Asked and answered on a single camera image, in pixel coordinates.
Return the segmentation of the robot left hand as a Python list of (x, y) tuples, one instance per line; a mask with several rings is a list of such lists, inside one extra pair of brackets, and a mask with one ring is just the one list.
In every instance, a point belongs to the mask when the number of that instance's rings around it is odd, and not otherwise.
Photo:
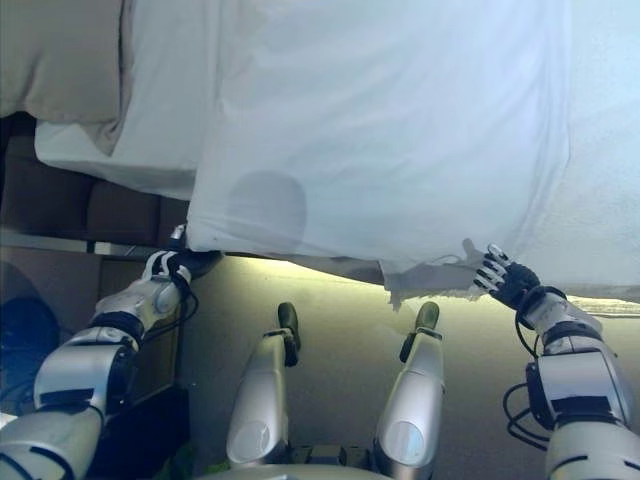
[(191, 294), (191, 283), (206, 275), (222, 259), (220, 251), (193, 251), (187, 246), (187, 225), (179, 224), (169, 235), (168, 247), (146, 261), (142, 280), (168, 281), (181, 299)]

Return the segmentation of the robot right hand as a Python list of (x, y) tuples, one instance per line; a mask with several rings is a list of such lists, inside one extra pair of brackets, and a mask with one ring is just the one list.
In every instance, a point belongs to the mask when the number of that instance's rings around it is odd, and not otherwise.
[(474, 284), (503, 305), (517, 310), (527, 294), (539, 287), (538, 276), (528, 267), (516, 263), (497, 245), (489, 244)]

